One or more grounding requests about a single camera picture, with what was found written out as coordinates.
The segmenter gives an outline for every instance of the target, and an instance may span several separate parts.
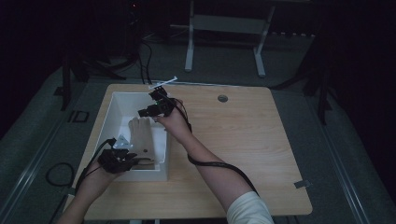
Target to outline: table leg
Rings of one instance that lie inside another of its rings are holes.
[[[275,7],[271,7],[270,12],[268,13],[267,21],[262,27],[260,43],[257,47],[253,48],[254,59],[256,60],[256,67],[259,77],[265,77],[264,65],[262,63],[262,47],[264,46],[265,38],[268,35],[268,29],[270,28],[271,19],[274,16],[274,12]]]

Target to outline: small round object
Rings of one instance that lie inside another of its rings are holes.
[[[228,97],[226,95],[219,95],[218,100],[222,103],[226,103],[228,101]]]

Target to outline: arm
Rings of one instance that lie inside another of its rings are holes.
[[[185,120],[177,110],[174,109],[169,117],[158,117],[157,121],[176,138],[196,161],[223,162],[190,132]],[[230,205],[241,195],[252,191],[244,178],[233,170],[208,166],[197,166],[197,169],[225,211],[228,211]]]
[[[103,168],[99,168],[99,162],[94,162],[86,176],[82,181],[78,193],[69,206],[64,210],[64,213],[58,220],[58,224],[80,224],[82,223],[85,214],[90,208],[91,204],[99,198],[107,189],[108,185],[120,174],[111,174],[106,172]]]

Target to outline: wire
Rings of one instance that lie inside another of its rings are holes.
[[[143,75],[143,74],[144,74],[143,71],[144,71],[144,69],[145,69],[146,78],[147,78],[147,80],[148,80],[148,84],[151,85],[152,82],[151,82],[151,78],[150,78],[150,76],[149,76],[149,63],[150,63],[150,61],[151,61],[152,48],[151,48],[151,46],[150,46],[149,44],[147,44],[147,43],[144,42],[144,41],[142,41],[142,45],[148,47],[148,49],[149,49],[149,55],[148,55],[148,61],[147,61],[146,65],[143,65],[143,63],[142,63],[142,58],[141,58],[141,56],[140,56],[140,54],[139,54],[140,76],[142,77],[143,84],[145,84],[144,75]]]
[[[102,166],[100,166],[100,167],[96,168],[95,170],[93,170],[93,171],[91,171],[91,172],[89,172],[89,173],[87,174],[88,169],[90,169],[90,166],[92,165],[93,161],[96,159],[96,157],[97,157],[97,155],[99,154],[99,152],[101,151],[102,147],[103,147],[105,144],[107,144],[107,143],[109,143],[109,144],[112,146],[112,145],[114,145],[115,141],[116,141],[115,138],[107,139],[105,142],[103,142],[103,143],[95,150],[95,153],[93,154],[93,156],[92,156],[90,162],[88,163],[87,167],[85,167],[84,170],[82,170],[82,173],[81,173],[81,175],[80,175],[79,178],[78,178],[78,181],[77,181],[77,184],[76,184],[75,194],[77,194],[78,189],[79,189],[79,186],[81,185],[81,183],[82,183],[82,181],[85,179],[85,177],[87,177],[87,175],[90,175],[93,171],[96,171],[97,169],[99,169],[100,167],[102,167]]]
[[[297,216],[294,216],[294,220],[296,221],[297,224],[300,224],[300,221],[298,220]]]
[[[241,175],[245,181],[248,183],[248,185],[251,187],[251,189],[259,195],[259,192],[254,188],[253,184],[251,183],[250,179],[248,178],[247,175],[243,171],[241,171],[238,167],[231,165],[226,162],[220,162],[220,161],[196,161],[193,159],[189,154],[187,155],[187,158],[189,159],[189,162],[191,162],[194,165],[197,166],[214,166],[214,167],[222,167],[222,168],[227,168],[230,170],[233,170],[237,172],[239,175]]]
[[[160,92],[158,92],[158,93],[161,95],[161,97],[162,97],[164,100],[166,100],[166,101],[168,101],[169,103],[171,103],[171,104],[177,109],[177,111],[181,114],[181,116],[184,118],[184,120],[186,121],[187,125],[189,126],[190,131],[192,131],[191,125],[190,125],[190,123],[189,123],[189,118],[188,118],[188,116],[187,116],[187,111],[186,111],[186,108],[184,107],[184,105],[183,105],[178,99],[175,99],[176,101],[178,101],[178,102],[182,105],[182,107],[183,107],[183,109],[184,109],[184,113],[183,113],[183,111],[181,111],[181,109],[180,109],[171,99],[169,99],[167,96],[163,95],[163,94],[160,93]],[[244,180],[245,180],[245,181],[247,182],[247,184],[251,187],[251,189],[252,189],[254,192],[256,192],[257,195],[259,195],[259,192],[256,190],[256,188],[254,188],[254,185],[253,185],[253,183],[251,183],[251,181],[250,181],[250,179],[248,178],[248,176],[247,176],[242,170],[240,170],[238,167],[236,167],[236,166],[234,166],[234,165],[231,165],[231,164],[229,164],[229,163],[226,163],[226,162],[219,162],[219,161],[196,161],[196,160],[193,159],[189,154],[187,154],[187,158],[189,159],[189,162],[191,162],[192,164],[197,165],[197,166],[221,167],[221,168],[227,168],[227,169],[230,169],[230,170],[233,170],[233,171],[237,172],[239,175],[241,175],[241,176],[244,178]]]
[[[69,167],[69,168],[70,168],[71,175],[70,175],[70,179],[69,179],[69,181],[68,181],[67,183],[58,184],[58,183],[53,182],[53,181],[50,179],[50,173],[51,173],[56,167],[61,166],[61,165],[65,165],[65,166]],[[59,162],[59,163],[56,163],[55,165],[53,165],[52,167],[50,167],[50,168],[48,169],[47,173],[46,173],[46,180],[47,180],[47,182],[48,182],[49,184],[51,184],[52,186],[55,186],[55,187],[69,187],[69,188],[71,188],[72,185],[73,185],[73,180],[74,180],[74,178],[75,178],[75,170],[74,170],[73,166],[72,166],[70,163],[67,163],[67,162]],[[56,215],[58,214],[59,210],[61,209],[62,204],[64,204],[64,201],[65,201],[66,199],[67,199],[67,194],[65,194],[65,195],[62,197],[61,201],[58,203],[58,206],[56,206],[56,209],[55,209],[55,211],[53,212],[53,214],[52,214],[52,216],[51,216],[51,218],[50,218],[50,220],[49,220],[49,224],[51,224],[51,223],[53,222],[53,219],[55,219]]]
[[[65,165],[65,166],[67,166],[68,168],[70,168],[71,175],[70,175],[70,179],[69,179],[69,181],[68,181],[67,183],[58,184],[58,183],[53,182],[53,181],[50,179],[50,173],[52,172],[53,169],[55,169],[56,167],[61,166],[61,165]],[[56,163],[55,165],[53,165],[52,167],[50,167],[50,168],[48,169],[47,173],[46,173],[46,180],[47,180],[47,182],[48,182],[49,184],[51,184],[52,186],[55,186],[55,187],[66,187],[66,186],[67,186],[67,187],[70,188],[70,187],[72,187],[72,185],[73,185],[73,180],[74,180],[74,178],[75,178],[75,170],[74,170],[73,166],[70,165],[70,163],[67,163],[67,162],[59,162],[59,163]]]
[[[89,176],[89,175],[92,174],[93,172],[99,170],[99,169],[102,168],[103,166],[104,166],[104,165],[101,165],[101,166],[95,168],[94,170],[90,171],[89,173],[87,173],[87,174],[84,176],[84,178],[87,178],[87,176]]]

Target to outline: metal leg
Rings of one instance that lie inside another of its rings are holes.
[[[262,36],[260,43],[257,47],[253,48],[254,59],[256,60],[257,72],[259,77],[265,77],[264,65],[262,63],[262,47],[264,46],[265,38],[268,35],[268,29],[270,28],[271,19],[274,16],[275,7],[271,7],[267,17],[267,21],[262,27]]]
[[[194,1],[190,0],[190,26],[189,26],[189,45],[187,46],[186,65],[184,70],[190,72],[192,70],[192,58],[194,56]]]

